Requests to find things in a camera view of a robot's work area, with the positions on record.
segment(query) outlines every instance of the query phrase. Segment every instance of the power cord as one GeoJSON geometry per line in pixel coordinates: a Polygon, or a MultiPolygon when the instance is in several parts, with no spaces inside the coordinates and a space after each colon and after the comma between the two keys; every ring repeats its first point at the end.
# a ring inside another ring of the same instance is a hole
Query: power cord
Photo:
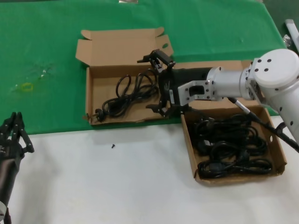
{"type": "Polygon", "coordinates": [[[272,164],[267,159],[252,159],[249,161],[204,161],[198,164],[201,178],[213,179],[231,174],[265,175],[272,171],[272,164]]]}
{"type": "Polygon", "coordinates": [[[264,175],[272,171],[267,159],[252,159],[266,153],[267,143],[252,125],[252,118],[237,114],[227,119],[202,117],[188,126],[193,146],[209,160],[198,164],[201,178],[220,178],[231,174],[264,175]]]}
{"type": "Polygon", "coordinates": [[[247,150],[250,156],[263,155],[267,150],[266,141],[258,136],[257,130],[251,126],[251,118],[245,114],[237,114],[228,119],[202,118],[199,123],[189,126],[193,146],[201,156],[211,152],[219,152],[216,158],[223,155],[236,155],[247,150]]]}
{"type": "Polygon", "coordinates": [[[138,100],[149,99],[154,95],[159,93],[159,88],[157,86],[157,74],[153,69],[147,69],[145,72],[140,73],[135,80],[135,86],[131,94],[128,94],[128,89],[131,85],[131,76],[126,75],[122,77],[116,85],[116,98],[109,99],[105,101],[102,105],[102,109],[96,109],[96,117],[99,122],[105,120],[106,116],[112,118],[118,118],[126,113],[130,105],[138,100]],[[155,79],[153,80],[149,73],[154,75],[155,79]],[[143,78],[146,78],[150,84],[143,84],[143,78]],[[128,84],[122,94],[119,94],[119,86],[124,79],[128,78],[128,84]]]}
{"type": "Polygon", "coordinates": [[[286,134],[282,132],[283,128],[280,128],[280,125],[277,128],[272,127],[270,124],[264,123],[256,114],[254,114],[251,110],[249,110],[247,107],[245,107],[239,100],[236,98],[228,97],[229,101],[233,104],[237,105],[239,108],[241,108],[248,116],[251,117],[251,119],[262,125],[264,128],[268,129],[271,133],[278,136],[281,140],[283,140],[285,143],[287,143],[289,146],[291,146],[293,149],[295,149],[299,153],[299,145],[297,142],[295,142],[293,139],[290,139],[286,134]]]}

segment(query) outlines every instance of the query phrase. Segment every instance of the robotic arm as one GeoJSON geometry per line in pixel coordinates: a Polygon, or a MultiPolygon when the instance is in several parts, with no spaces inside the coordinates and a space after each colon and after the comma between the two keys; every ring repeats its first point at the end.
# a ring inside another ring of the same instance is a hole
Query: robotic arm
{"type": "Polygon", "coordinates": [[[299,152],[296,143],[299,142],[299,116],[296,116],[299,110],[299,57],[295,52],[287,49],[270,51],[244,70],[222,67],[173,69],[175,62],[160,50],[152,51],[138,62],[150,62],[159,74],[160,103],[147,106],[153,112],[167,117],[176,110],[184,113],[194,100],[219,101],[227,97],[250,114],[250,110],[235,98],[256,99],[259,104],[276,110],[284,121],[276,129],[264,126],[299,152]],[[158,59],[167,66],[166,69],[158,59]],[[166,109],[168,101],[171,106],[166,109]],[[296,142],[282,133],[286,126],[296,142]]]}
{"type": "Polygon", "coordinates": [[[7,206],[21,160],[27,152],[33,153],[34,149],[25,131],[22,114],[14,112],[0,126],[0,221],[4,220],[4,224],[11,224],[7,206]],[[25,148],[19,144],[20,137],[26,144],[25,148]]]}

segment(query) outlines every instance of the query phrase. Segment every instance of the box lid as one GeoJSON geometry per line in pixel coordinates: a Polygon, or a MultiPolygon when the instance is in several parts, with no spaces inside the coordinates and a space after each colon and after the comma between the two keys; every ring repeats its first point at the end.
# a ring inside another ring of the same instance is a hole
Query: box lid
{"type": "Polygon", "coordinates": [[[135,65],[152,50],[171,56],[173,49],[164,28],[90,31],[78,40],[76,58],[89,66],[135,65]]]}
{"type": "MultiPolygon", "coordinates": [[[[220,67],[225,70],[243,70],[250,66],[251,61],[210,61],[210,62],[187,62],[187,63],[177,63],[175,69],[191,69],[191,68],[210,68],[210,67],[220,67]]],[[[256,100],[245,100],[243,98],[238,98],[238,100],[244,106],[255,106],[259,105],[256,100]]],[[[237,107],[235,104],[231,103],[227,98],[222,101],[208,101],[208,100],[195,100],[192,101],[189,106],[198,110],[208,110],[208,109],[229,109],[237,107]]]]}

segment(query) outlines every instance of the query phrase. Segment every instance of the coiled power cord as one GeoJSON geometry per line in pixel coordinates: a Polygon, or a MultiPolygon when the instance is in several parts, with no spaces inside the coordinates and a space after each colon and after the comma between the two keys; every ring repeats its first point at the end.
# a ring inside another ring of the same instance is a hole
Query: coiled power cord
{"type": "Polygon", "coordinates": [[[99,122],[105,120],[106,116],[118,118],[126,113],[132,103],[140,100],[146,100],[159,93],[157,86],[157,74],[153,69],[147,69],[145,72],[140,73],[135,79],[134,89],[131,94],[128,94],[128,89],[131,85],[132,77],[126,75],[122,77],[116,85],[116,98],[105,101],[102,109],[96,109],[96,117],[99,122]],[[143,79],[146,78],[149,84],[142,84],[143,79]],[[128,79],[128,84],[122,94],[119,94],[119,86],[123,80],[128,79]]]}
{"type": "Polygon", "coordinates": [[[265,175],[272,171],[268,159],[254,158],[266,153],[267,144],[251,125],[252,118],[237,114],[228,119],[203,118],[192,125],[192,144],[209,160],[198,164],[201,178],[220,178],[232,174],[265,175]]]}

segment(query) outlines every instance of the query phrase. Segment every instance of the cardboard box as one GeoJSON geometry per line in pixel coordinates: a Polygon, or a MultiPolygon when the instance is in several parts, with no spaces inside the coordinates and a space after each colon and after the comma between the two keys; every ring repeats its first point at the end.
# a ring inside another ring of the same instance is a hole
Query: cardboard box
{"type": "MultiPolygon", "coordinates": [[[[248,67],[250,61],[217,61],[217,62],[193,62],[193,63],[178,63],[175,68],[199,68],[199,67],[218,67],[221,66],[227,70],[242,70],[248,67]]],[[[265,123],[272,124],[270,115],[266,109],[259,106],[256,101],[247,101],[242,98],[238,99],[251,111],[253,111],[260,119],[265,123]]],[[[215,119],[223,119],[231,117],[234,114],[242,113],[242,110],[235,104],[231,103],[228,99],[223,99],[220,102],[216,101],[193,101],[190,106],[194,109],[201,110],[206,116],[215,119]]],[[[187,112],[185,115],[181,115],[182,126],[184,130],[185,141],[188,149],[192,175],[194,179],[199,183],[210,183],[210,184],[227,184],[235,182],[248,182],[261,180],[270,176],[281,175],[285,170],[286,159],[278,137],[270,133],[264,127],[261,127],[257,123],[252,125],[258,130],[259,136],[266,140],[268,145],[268,151],[264,155],[265,158],[269,159],[273,164],[273,172],[268,175],[231,175],[219,179],[201,179],[198,175],[197,165],[208,160],[208,157],[200,156],[195,148],[192,147],[190,135],[188,132],[187,124],[198,121],[200,115],[194,112],[187,112]]]]}
{"type": "MultiPolygon", "coordinates": [[[[145,120],[162,119],[160,114],[146,109],[148,104],[158,104],[159,97],[133,103],[126,114],[119,118],[109,116],[98,122],[93,114],[97,108],[111,98],[116,97],[115,88],[121,77],[132,76],[128,93],[134,88],[135,76],[151,68],[150,63],[138,63],[144,55],[154,49],[161,49],[171,56],[173,50],[168,35],[163,35],[164,28],[88,31],[81,34],[86,40],[79,40],[76,58],[89,65],[86,70],[86,102],[85,112],[89,115],[91,125],[122,122],[142,122],[145,120]]],[[[120,87],[121,93],[127,85],[124,80],[120,87]]]]}
{"type": "MultiPolygon", "coordinates": [[[[251,111],[253,111],[260,119],[262,119],[265,123],[270,123],[270,115],[268,111],[261,106],[249,106],[248,107],[251,111]]],[[[232,115],[242,113],[242,110],[239,108],[218,108],[218,109],[208,109],[208,110],[202,110],[202,112],[215,119],[223,119],[223,118],[229,118],[232,115]]],[[[219,179],[201,179],[198,174],[198,168],[197,165],[202,162],[209,159],[208,156],[200,156],[197,152],[197,150],[192,146],[190,135],[188,132],[187,125],[190,123],[194,123],[195,121],[198,121],[200,118],[200,115],[198,113],[189,112],[185,115],[181,116],[182,118],[182,125],[184,130],[184,136],[185,141],[187,144],[191,169],[192,169],[192,175],[194,179],[199,182],[207,182],[207,183],[233,183],[233,182],[248,182],[248,181],[257,181],[261,179],[265,179],[267,177],[272,176],[278,176],[281,175],[285,170],[286,165],[286,159],[284,152],[282,150],[282,147],[280,145],[280,142],[278,140],[278,137],[270,133],[267,129],[260,126],[257,123],[252,123],[252,126],[255,127],[258,131],[259,136],[266,140],[267,142],[267,152],[265,155],[260,156],[260,158],[266,158],[272,162],[273,165],[273,171],[270,174],[267,175],[244,175],[244,174],[235,174],[235,175],[229,175],[223,178],[219,179]]]]}

